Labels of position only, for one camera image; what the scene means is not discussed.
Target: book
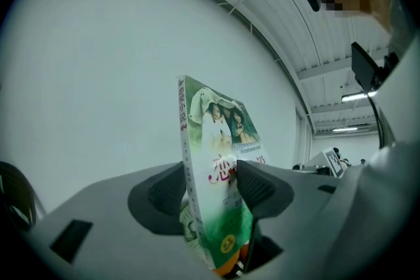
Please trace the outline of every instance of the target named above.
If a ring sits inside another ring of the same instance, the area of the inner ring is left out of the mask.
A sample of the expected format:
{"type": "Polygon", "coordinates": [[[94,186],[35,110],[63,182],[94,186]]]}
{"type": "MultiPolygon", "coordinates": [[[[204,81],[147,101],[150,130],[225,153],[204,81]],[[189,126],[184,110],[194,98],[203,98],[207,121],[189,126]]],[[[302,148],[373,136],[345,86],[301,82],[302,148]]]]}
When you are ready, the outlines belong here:
{"type": "Polygon", "coordinates": [[[182,158],[201,257],[223,266],[249,242],[252,214],[237,187],[237,160],[268,163],[245,106],[192,79],[178,79],[182,158]]]}

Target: white ceiling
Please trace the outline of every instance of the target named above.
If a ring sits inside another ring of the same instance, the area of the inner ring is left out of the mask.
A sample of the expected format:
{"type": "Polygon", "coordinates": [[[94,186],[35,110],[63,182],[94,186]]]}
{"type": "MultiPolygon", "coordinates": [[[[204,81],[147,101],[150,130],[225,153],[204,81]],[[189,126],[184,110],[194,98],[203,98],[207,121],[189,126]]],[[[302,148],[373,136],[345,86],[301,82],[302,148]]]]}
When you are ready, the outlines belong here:
{"type": "Polygon", "coordinates": [[[282,60],[318,134],[344,125],[374,127],[366,102],[341,104],[344,94],[360,91],[350,69],[350,44],[357,41],[374,59],[387,53],[388,39],[370,18],[338,18],[314,12],[306,0],[222,0],[234,7],[282,60]]]}

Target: gray machine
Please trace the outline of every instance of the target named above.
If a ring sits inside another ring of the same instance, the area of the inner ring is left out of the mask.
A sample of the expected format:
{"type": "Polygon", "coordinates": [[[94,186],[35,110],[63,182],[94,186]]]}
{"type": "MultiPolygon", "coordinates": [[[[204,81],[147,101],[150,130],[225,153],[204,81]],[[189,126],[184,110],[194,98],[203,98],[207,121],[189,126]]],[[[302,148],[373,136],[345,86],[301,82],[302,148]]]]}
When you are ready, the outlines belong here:
{"type": "MultiPolygon", "coordinates": [[[[340,279],[360,270],[410,213],[420,170],[407,158],[419,149],[383,148],[341,179],[238,161],[238,188],[255,218],[244,276],[340,279]]],[[[178,223],[182,170],[171,164],[97,182],[40,221],[28,242],[66,279],[216,279],[178,223]],[[53,250],[74,220],[91,225],[66,262],[53,250]]]]}

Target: ceiling light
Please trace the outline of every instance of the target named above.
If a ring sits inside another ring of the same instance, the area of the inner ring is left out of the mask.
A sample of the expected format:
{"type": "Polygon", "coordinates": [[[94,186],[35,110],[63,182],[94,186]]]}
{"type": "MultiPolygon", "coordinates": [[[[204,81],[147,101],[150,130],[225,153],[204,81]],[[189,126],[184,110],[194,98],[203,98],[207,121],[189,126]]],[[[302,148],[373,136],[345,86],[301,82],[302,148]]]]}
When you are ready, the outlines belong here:
{"type": "Polygon", "coordinates": [[[346,132],[348,130],[357,130],[357,127],[346,127],[345,129],[335,129],[333,132],[346,132]]]}
{"type": "MultiPolygon", "coordinates": [[[[377,94],[377,91],[371,91],[368,93],[369,97],[373,97],[377,94]]],[[[356,100],[356,99],[363,99],[363,98],[367,98],[368,96],[366,96],[364,93],[358,93],[358,94],[347,94],[343,97],[341,97],[341,102],[348,102],[350,100],[356,100]]]]}

